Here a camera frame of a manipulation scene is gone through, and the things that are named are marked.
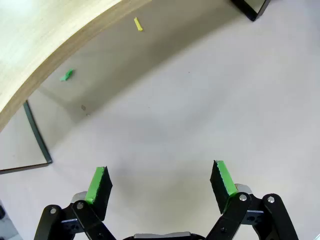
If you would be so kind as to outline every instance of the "silver bolt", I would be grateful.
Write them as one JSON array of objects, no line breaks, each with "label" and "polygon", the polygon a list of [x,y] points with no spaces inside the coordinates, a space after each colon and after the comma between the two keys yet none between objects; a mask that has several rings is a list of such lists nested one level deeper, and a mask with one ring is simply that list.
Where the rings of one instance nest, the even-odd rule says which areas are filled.
[{"label": "silver bolt", "polygon": [[246,201],[246,200],[247,200],[247,196],[244,195],[244,194],[241,194],[241,195],[239,196],[239,199],[240,199],[241,201]]},{"label": "silver bolt", "polygon": [[84,204],[82,202],[79,202],[77,205],[76,205],[76,208],[77,209],[82,209],[84,207]]},{"label": "silver bolt", "polygon": [[275,198],[273,196],[268,197],[268,202],[273,204],[275,202]]},{"label": "silver bolt", "polygon": [[57,210],[53,207],[53,208],[51,208],[50,213],[51,213],[51,214],[55,214],[56,211],[57,211]]}]

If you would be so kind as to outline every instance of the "black metal corner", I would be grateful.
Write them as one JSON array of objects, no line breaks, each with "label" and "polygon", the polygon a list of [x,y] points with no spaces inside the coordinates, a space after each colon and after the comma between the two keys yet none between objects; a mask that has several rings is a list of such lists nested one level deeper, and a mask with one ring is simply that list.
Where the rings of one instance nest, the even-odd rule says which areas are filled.
[{"label": "black metal corner", "polygon": [[266,10],[271,0],[264,0],[260,10],[256,12],[245,0],[231,0],[252,22],[257,20]]},{"label": "black metal corner", "polygon": [[33,134],[35,136],[35,139],[40,147],[40,150],[44,156],[44,159],[46,160],[46,163],[40,163],[40,164],[35,164],[35,165],[28,165],[28,166],[20,166],[20,167],[14,167],[14,168],[8,168],[8,169],[3,169],[0,170],[0,175],[1,174],[9,174],[9,173],[14,173],[14,172],[19,172],[19,171],[24,171],[24,170],[29,170],[29,169],[37,169],[37,168],[42,168],[42,167],[46,167],[49,164],[51,164],[52,158],[51,155],[48,151],[48,148],[45,144],[44,139],[41,136],[41,133],[38,129],[37,123],[35,121],[34,115],[32,114],[31,108],[29,106],[28,100],[25,101],[25,103],[23,104],[24,107],[24,111],[26,114],[26,117],[28,118],[29,124],[31,126],[31,129],[33,131]]}]

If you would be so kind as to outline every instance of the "wooden table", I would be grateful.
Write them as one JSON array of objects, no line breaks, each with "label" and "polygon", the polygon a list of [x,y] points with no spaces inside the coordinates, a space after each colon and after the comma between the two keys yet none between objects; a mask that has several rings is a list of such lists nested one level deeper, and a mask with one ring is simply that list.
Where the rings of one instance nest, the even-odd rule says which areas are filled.
[{"label": "wooden table", "polygon": [[32,92],[86,42],[150,0],[2,0],[0,131]]}]

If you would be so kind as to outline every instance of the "yellow object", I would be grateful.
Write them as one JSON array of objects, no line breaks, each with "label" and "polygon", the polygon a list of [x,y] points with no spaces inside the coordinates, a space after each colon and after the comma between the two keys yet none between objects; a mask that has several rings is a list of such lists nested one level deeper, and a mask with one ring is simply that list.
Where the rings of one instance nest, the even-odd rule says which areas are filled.
[{"label": "yellow object", "polygon": [[138,20],[137,17],[134,18],[134,22],[135,22],[136,27],[138,28],[138,31],[139,31],[139,32],[142,32],[144,29],[143,29],[142,26],[140,25],[140,22],[139,22],[139,20]]}]

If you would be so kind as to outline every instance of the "debris on floor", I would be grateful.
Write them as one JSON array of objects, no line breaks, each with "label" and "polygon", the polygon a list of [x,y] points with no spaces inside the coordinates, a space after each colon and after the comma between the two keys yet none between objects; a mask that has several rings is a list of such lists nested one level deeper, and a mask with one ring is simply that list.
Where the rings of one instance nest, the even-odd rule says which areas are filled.
[{"label": "debris on floor", "polygon": [[142,28],[142,26],[141,26],[141,24],[140,24],[140,22],[139,22],[137,17],[134,18],[134,22],[135,22],[136,27],[138,28],[138,31],[142,32],[144,29]]},{"label": "debris on floor", "polygon": [[60,82],[66,82],[74,73],[74,70],[71,68],[69,71],[66,72],[66,74],[62,77],[60,77]]}]

